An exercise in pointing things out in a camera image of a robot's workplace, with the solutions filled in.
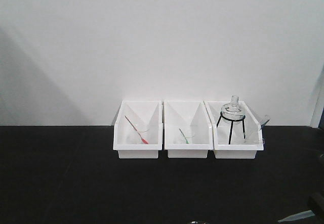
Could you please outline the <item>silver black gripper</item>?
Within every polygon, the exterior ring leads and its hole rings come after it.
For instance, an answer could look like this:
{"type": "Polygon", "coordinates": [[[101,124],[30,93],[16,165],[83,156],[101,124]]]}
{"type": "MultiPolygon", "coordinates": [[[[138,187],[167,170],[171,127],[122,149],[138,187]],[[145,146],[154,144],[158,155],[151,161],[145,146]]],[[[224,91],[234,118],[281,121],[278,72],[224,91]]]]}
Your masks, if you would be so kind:
{"type": "Polygon", "coordinates": [[[323,216],[323,192],[316,192],[308,197],[307,206],[315,216],[323,216]]]}

